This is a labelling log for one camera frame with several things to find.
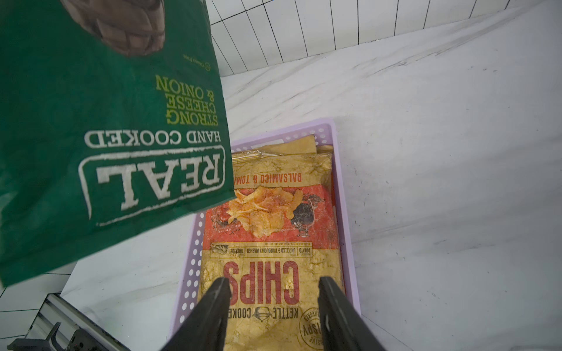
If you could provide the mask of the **brown orange chips bag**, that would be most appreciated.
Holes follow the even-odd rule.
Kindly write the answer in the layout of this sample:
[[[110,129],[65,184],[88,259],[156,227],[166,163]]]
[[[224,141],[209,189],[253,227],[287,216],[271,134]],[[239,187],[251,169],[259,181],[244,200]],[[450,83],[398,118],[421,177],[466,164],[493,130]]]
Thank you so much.
[[[225,349],[322,350],[319,280],[342,284],[332,155],[238,159],[234,175],[206,212],[200,282],[229,282]]]

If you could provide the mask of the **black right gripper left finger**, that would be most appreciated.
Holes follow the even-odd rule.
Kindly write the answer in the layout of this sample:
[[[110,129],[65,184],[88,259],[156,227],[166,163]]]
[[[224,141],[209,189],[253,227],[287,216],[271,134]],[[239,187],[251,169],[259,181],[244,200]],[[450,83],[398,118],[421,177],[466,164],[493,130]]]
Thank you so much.
[[[230,300],[229,280],[215,279],[162,350],[224,350]]]

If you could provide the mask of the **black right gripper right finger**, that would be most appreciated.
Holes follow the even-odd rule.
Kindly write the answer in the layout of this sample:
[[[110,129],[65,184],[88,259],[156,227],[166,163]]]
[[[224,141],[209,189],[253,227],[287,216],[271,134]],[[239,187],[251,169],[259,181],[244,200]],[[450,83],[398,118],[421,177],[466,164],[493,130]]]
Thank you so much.
[[[322,276],[318,287],[319,319],[324,350],[386,350],[334,279]]]

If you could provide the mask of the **green REAL chips bag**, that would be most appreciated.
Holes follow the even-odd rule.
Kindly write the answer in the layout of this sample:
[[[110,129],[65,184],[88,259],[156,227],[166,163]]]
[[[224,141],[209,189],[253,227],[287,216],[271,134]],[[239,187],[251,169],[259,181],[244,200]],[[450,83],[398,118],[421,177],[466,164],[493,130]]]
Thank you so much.
[[[204,1],[1,3],[1,286],[233,197]]]

